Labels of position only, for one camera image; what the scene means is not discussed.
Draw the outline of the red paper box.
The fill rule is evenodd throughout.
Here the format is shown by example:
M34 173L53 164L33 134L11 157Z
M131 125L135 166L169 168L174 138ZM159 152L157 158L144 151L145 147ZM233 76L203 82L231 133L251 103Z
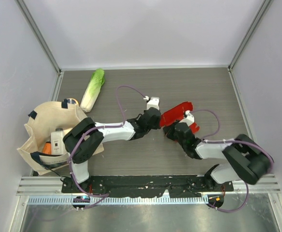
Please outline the red paper box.
M166 111L161 115L160 127L169 126L175 121L181 121L183 119L185 111L193 111L193 104L190 101L185 101L180 103L179 105L173 107L172 109ZM191 126L189 126L193 133L199 131L200 127L194 122Z

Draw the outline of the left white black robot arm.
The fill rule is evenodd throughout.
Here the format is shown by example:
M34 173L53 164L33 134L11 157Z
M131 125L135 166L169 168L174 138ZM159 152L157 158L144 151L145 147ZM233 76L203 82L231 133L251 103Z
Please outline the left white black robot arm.
M64 137L63 143L69 154L72 186L77 192L86 192L89 188L88 160L100 145L106 142L132 141L144 137L150 130L160 128L161 112L150 107L136 118L121 123L98 123L87 117L78 123Z

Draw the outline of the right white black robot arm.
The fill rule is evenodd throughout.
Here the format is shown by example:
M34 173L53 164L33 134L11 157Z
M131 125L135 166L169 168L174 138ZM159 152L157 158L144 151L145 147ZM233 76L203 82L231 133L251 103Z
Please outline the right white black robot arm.
M201 140L184 122L175 122L164 127L163 131L167 138L177 141L192 159L227 161L225 164L214 165L204 174L204 184L208 190L215 191L223 183L234 180L255 185L273 168L273 158L245 134L229 140Z

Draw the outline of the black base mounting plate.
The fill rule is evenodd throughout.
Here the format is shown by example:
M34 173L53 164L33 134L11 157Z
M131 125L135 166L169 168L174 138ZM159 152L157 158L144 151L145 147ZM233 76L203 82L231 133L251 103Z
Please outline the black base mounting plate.
M110 198L160 198L167 190L171 198L199 197L202 192L232 192L228 181L215 184L198 175L93 175L80 187L87 193Z

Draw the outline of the napa cabbage toy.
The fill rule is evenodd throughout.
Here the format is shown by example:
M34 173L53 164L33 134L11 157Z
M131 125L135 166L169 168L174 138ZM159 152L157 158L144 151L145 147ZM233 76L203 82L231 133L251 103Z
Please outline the napa cabbage toy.
M105 71L103 69L97 69L92 73L88 86L83 95L80 103L80 108L88 113L92 110L102 86L105 83Z

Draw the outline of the orange white item behind bag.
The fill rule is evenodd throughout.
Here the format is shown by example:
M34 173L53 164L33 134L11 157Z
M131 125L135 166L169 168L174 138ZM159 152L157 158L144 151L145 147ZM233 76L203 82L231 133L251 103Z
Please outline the orange white item behind bag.
M74 99L74 98L66 98L66 99L64 99L64 101L66 101L69 104L79 105L79 102L76 99Z

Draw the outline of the white bottle in bag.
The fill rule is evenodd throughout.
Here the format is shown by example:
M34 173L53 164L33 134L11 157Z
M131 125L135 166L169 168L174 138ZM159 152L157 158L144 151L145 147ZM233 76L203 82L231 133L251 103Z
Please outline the white bottle in bag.
M63 142L64 130L62 128L56 128L51 133L51 154L52 155L64 155L66 154L65 144Z

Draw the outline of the orange item in bag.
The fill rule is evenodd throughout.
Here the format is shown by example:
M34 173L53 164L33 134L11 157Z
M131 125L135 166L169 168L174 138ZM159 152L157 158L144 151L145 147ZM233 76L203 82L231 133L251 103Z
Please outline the orange item in bag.
M51 146L51 142L48 141L45 143L43 149L42 149L42 153L47 154L47 155L51 155L52 154L52 146Z

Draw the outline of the beige printed tote bag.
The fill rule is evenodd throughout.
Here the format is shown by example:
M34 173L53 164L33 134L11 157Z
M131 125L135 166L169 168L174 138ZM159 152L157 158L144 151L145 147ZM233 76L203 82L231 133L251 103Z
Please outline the beige printed tote bag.
M48 101L38 105L28 116L24 126L29 138L17 149L24 161L39 175L67 165L67 151L53 155L42 150L46 142L51 141L51 133L57 128L67 133L87 115L76 104Z

